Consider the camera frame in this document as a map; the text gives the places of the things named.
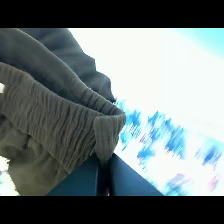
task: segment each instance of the gray fabric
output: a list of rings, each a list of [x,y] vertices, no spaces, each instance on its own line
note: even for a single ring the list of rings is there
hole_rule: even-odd
[[[46,195],[93,153],[107,162],[125,114],[25,33],[0,29],[0,45],[0,155],[19,194]]]
[[[92,90],[111,102],[110,79],[96,71],[95,60],[86,55],[71,32],[66,28],[19,28],[42,43],[48,50],[66,63]]]

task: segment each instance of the bright sky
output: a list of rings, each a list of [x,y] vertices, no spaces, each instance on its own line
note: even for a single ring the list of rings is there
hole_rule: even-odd
[[[70,30],[110,77],[115,96],[224,141],[224,59],[217,53],[224,47],[214,39],[219,30]]]

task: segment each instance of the jacket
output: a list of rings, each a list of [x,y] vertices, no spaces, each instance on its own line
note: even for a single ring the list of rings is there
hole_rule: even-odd
[[[104,88],[19,29],[0,29],[0,45],[0,155],[18,193],[46,195],[94,153],[107,163],[125,114]]]

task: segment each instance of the white tag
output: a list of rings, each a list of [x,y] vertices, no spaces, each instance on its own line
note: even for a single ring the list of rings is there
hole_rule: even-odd
[[[3,93],[5,89],[5,85],[0,83],[0,93]]]

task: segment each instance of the elastic waistband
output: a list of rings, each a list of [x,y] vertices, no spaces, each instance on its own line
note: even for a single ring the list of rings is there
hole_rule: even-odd
[[[125,114],[78,77],[71,82],[80,104],[58,96],[28,73],[4,63],[0,63],[0,82],[5,85],[0,112],[48,150],[68,173],[93,152],[101,161],[110,158]]]

